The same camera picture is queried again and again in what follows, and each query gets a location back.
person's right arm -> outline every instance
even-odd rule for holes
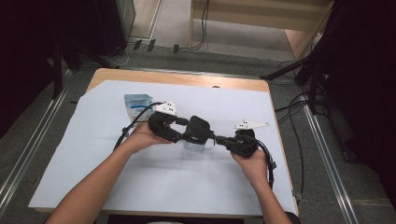
[[[266,224],[291,223],[267,180],[267,162],[265,154],[256,150],[250,158],[243,158],[231,153],[233,159],[241,166],[250,185],[256,191]]]

plastic packet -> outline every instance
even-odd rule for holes
[[[148,105],[152,104],[152,98],[147,94],[125,94],[124,95],[126,112],[129,119],[134,119],[142,112]],[[153,113],[152,108],[148,109],[138,121],[143,121],[151,116]]]

person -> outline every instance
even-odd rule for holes
[[[155,144],[171,142],[155,135],[146,122],[137,125],[119,147],[64,196],[45,223],[94,223],[129,158]],[[291,223],[267,182],[265,154],[256,150],[248,159],[233,153],[232,157],[256,191],[265,224]]]

wooden desk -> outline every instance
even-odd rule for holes
[[[189,47],[193,20],[202,19],[205,4],[206,0],[192,0]],[[324,30],[332,5],[329,0],[210,0],[207,19],[285,29],[299,60]]]
[[[233,126],[241,117],[262,117],[262,111],[266,111],[264,114],[268,115],[266,121],[270,126],[255,132],[267,143],[278,165],[275,169],[276,196],[284,197],[285,210],[298,215],[265,81],[116,69],[98,69],[94,74],[87,94],[78,101],[75,115],[30,207],[40,212],[50,212],[81,178],[111,153],[121,128],[130,122],[123,105],[123,94],[142,92],[157,101],[163,97],[174,99],[179,116],[202,116],[216,133],[227,136],[234,133]],[[217,107],[202,109],[206,102]],[[246,111],[233,112],[234,104],[243,106]],[[179,141],[173,145],[153,146],[135,154],[122,171],[104,211],[117,215],[147,216],[261,216],[254,190],[224,147],[206,143],[205,152],[200,154],[186,150],[183,144]]]

white device part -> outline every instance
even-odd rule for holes
[[[173,101],[169,101],[161,105],[155,105],[153,109],[156,112],[173,115],[173,116],[176,115],[176,106],[175,106],[175,102]]]
[[[256,122],[256,121],[243,120],[242,122],[235,125],[235,129],[247,130],[247,129],[268,127],[268,126],[270,126],[270,124],[268,122]]]

